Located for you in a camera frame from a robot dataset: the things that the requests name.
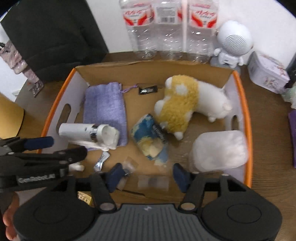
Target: yellow and white plush animal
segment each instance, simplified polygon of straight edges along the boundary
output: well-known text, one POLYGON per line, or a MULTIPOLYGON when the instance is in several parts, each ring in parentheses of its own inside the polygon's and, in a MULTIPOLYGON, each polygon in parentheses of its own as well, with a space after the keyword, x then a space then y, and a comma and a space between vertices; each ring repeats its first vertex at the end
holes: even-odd
POLYGON ((186 75, 168 78, 165 97, 154 106, 155 119, 177 140, 183 139, 193 112, 202 113, 214 122, 231 110, 231 103, 222 89, 186 75))

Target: plastic bottle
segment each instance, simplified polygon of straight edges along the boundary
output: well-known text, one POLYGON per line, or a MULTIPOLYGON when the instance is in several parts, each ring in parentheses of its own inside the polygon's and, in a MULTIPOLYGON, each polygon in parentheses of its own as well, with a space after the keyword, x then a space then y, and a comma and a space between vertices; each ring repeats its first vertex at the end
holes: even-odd
POLYGON ((157 52, 157 39, 151 2, 120 0, 119 4, 134 53, 140 59, 153 58, 157 52))
POLYGON ((183 27, 181 0, 154 0, 155 25, 158 50, 163 59, 177 60, 182 57, 183 27))
POLYGON ((218 0, 188 0, 186 52, 188 59, 207 63, 213 51, 218 0))

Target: purple book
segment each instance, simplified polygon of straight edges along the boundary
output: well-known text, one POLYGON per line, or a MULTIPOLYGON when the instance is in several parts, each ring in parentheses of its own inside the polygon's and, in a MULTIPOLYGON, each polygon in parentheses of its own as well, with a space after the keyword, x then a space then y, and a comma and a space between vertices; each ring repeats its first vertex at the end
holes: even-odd
POLYGON ((292 110, 288 114, 288 118, 290 122, 291 139, 293 144, 293 164, 294 168, 296 168, 296 110, 292 110))

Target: blue snack packet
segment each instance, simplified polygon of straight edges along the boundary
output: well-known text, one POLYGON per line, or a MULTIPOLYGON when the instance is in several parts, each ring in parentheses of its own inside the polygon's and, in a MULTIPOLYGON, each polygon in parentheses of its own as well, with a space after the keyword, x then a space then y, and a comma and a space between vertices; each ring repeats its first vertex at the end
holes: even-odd
POLYGON ((132 128, 131 135, 143 154, 155 163, 168 160, 168 141, 151 114, 144 115, 132 128))

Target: gripper logo text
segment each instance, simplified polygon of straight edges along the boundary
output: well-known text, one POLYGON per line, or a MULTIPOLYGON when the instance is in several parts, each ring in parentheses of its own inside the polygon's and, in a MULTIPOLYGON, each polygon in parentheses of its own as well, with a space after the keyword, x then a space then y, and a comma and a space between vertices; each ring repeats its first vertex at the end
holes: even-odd
POLYGON ((38 182, 55 178, 55 174, 49 174, 44 176, 37 177, 29 177, 29 178, 19 178, 17 181, 19 183, 30 183, 30 182, 38 182))

